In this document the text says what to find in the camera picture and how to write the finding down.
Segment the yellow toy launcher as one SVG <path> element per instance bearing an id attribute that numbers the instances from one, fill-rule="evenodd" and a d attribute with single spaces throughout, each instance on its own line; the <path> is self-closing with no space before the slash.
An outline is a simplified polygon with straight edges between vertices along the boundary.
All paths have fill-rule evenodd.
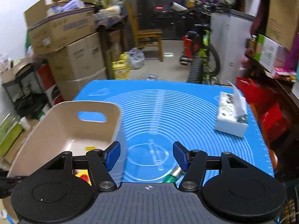
<path id="1" fill-rule="evenodd" d="M 95 149 L 96 149 L 96 147 L 94 147 L 94 146 L 93 147 L 85 147 L 86 151 L 91 151 L 91 150 L 95 150 Z"/>

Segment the green cylindrical container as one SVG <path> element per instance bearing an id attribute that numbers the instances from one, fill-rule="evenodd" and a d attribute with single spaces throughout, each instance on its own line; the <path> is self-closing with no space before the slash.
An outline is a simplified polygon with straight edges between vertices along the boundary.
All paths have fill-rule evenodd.
<path id="1" fill-rule="evenodd" d="M 179 166 L 175 166 L 172 171 L 165 176 L 163 183 L 175 183 L 179 180 L 181 176 L 184 175 L 184 172 Z"/>

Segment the beige plastic storage basket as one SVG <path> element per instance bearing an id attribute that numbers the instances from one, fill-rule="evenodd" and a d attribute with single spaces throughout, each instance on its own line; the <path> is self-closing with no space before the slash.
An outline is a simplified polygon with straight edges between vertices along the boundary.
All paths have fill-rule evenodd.
<path id="1" fill-rule="evenodd" d="M 51 108 L 30 132 L 8 176 L 28 176 L 63 151 L 81 156 L 87 153 L 87 147 L 105 150 L 114 141 L 120 142 L 121 154 L 110 175 L 119 185 L 127 157 L 121 109 L 108 102 L 62 102 Z"/>

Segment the white patterned tissue box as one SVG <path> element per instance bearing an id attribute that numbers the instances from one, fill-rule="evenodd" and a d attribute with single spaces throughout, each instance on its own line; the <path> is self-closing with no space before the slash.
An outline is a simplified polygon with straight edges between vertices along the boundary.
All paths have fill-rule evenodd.
<path id="1" fill-rule="evenodd" d="M 248 127 L 246 99 L 234 84 L 228 83 L 232 86 L 233 93 L 220 92 L 214 128 L 242 138 Z"/>

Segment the red shopping bag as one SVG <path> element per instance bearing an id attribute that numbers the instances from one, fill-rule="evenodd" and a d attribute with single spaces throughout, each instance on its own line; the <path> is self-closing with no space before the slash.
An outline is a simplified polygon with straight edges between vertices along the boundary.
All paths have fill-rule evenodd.
<path id="1" fill-rule="evenodd" d="M 236 86 L 246 99 L 255 107 L 261 131 L 266 137 L 266 144 L 281 137 L 291 127 L 291 122 L 283 115 L 278 102 L 278 93 L 269 86 L 250 78 L 237 77 Z"/>

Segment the blue silicone baking mat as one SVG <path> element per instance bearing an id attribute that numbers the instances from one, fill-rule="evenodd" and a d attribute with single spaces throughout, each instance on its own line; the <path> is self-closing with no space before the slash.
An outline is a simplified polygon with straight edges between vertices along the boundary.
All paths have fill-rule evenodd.
<path id="1" fill-rule="evenodd" d="M 210 156 L 232 152 L 273 175 L 268 149 L 251 110 L 243 137 L 214 129 L 225 86 L 149 80 L 95 80 L 76 96 L 77 101 L 114 103 L 122 111 L 127 158 L 123 181 L 158 183 L 172 171 L 174 142 Z"/>

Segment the green plastic food container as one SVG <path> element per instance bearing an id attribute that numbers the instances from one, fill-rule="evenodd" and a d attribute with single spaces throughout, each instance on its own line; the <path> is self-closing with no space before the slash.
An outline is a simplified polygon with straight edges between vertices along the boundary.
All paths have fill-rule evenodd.
<path id="1" fill-rule="evenodd" d="M 0 155 L 5 156 L 15 140 L 22 133 L 23 128 L 18 118 L 10 113 L 4 118 L 0 126 Z"/>

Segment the white paper cup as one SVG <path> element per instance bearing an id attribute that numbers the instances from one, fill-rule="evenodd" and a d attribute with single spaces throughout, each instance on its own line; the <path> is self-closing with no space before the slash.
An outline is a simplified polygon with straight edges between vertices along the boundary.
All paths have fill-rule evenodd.
<path id="1" fill-rule="evenodd" d="M 30 130 L 30 124 L 25 116 L 20 118 L 19 124 L 25 131 Z"/>

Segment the red white appliance box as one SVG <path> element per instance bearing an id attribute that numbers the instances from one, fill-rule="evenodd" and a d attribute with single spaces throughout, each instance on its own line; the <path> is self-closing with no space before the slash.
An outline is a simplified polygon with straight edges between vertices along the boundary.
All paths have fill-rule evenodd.
<path id="1" fill-rule="evenodd" d="M 42 65 L 38 69 L 38 75 L 50 105 L 54 106 L 63 102 L 63 97 L 52 75 L 50 66 L 48 64 Z"/>

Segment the black metal shelf cart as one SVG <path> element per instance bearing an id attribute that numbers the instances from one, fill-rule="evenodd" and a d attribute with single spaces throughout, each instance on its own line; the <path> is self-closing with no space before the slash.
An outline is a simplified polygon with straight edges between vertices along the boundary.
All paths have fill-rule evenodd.
<path id="1" fill-rule="evenodd" d="M 20 117 L 39 120 L 50 106 L 38 73 L 31 63 L 12 67 L 1 74 L 1 85 Z"/>

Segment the green black children's bicycle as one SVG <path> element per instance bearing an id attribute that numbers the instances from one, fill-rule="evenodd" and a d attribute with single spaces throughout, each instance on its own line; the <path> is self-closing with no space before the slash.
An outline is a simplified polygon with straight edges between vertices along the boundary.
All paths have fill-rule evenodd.
<path id="1" fill-rule="evenodd" d="M 180 64 L 190 64 L 188 83 L 196 84 L 212 84 L 213 80 L 217 79 L 217 75 L 221 70 L 221 61 L 218 52 L 210 42 L 211 15 L 218 11 L 216 5 L 211 7 L 203 6 L 201 8 L 189 8 L 180 12 L 182 21 L 186 23 L 186 34 L 192 39 L 192 45 L 199 44 L 199 50 L 194 53 L 193 59 L 186 58 L 183 54 L 180 57 Z"/>

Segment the large stacked cardboard box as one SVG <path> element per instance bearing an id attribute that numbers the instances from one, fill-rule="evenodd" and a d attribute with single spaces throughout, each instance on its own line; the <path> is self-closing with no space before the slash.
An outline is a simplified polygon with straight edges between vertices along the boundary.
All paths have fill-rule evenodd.
<path id="1" fill-rule="evenodd" d="M 93 33 L 46 55 L 64 100 L 73 100 L 86 84 L 106 80 L 99 33 Z"/>

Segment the yellow oil jug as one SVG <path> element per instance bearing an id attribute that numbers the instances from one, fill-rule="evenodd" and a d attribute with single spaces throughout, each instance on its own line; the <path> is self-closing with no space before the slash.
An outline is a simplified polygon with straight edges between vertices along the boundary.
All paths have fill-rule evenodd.
<path id="1" fill-rule="evenodd" d="M 127 52 L 120 55 L 118 61 L 112 62 L 115 80 L 127 80 L 130 71 L 130 57 Z"/>

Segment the white plastic bag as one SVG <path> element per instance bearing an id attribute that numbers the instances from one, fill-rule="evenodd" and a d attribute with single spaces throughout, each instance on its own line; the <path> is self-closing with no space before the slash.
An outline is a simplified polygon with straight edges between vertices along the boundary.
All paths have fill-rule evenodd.
<path id="1" fill-rule="evenodd" d="M 132 70 L 140 69 L 144 66 L 145 56 L 143 51 L 138 48 L 132 48 L 128 52 L 130 58 L 130 67 Z"/>

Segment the wooden chair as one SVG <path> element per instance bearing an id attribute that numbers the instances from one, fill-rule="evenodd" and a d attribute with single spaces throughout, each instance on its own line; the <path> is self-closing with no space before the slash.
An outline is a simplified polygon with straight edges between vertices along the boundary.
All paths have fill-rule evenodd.
<path id="1" fill-rule="evenodd" d="M 161 62 L 164 61 L 163 57 L 163 47 L 162 47 L 162 34 L 163 31 L 161 29 L 143 29 L 140 30 L 138 26 L 137 18 L 135 17 L 135 13 L 133 11 L 133 6 L 130 1 L 126 1 L 127 11 L 129 21 L 131 23 L 131 28 L 133 32 L 133 38 L 135 47 L 138 49 L 143 49 L 146 47 L 157 47 L 159 60 Z"/>

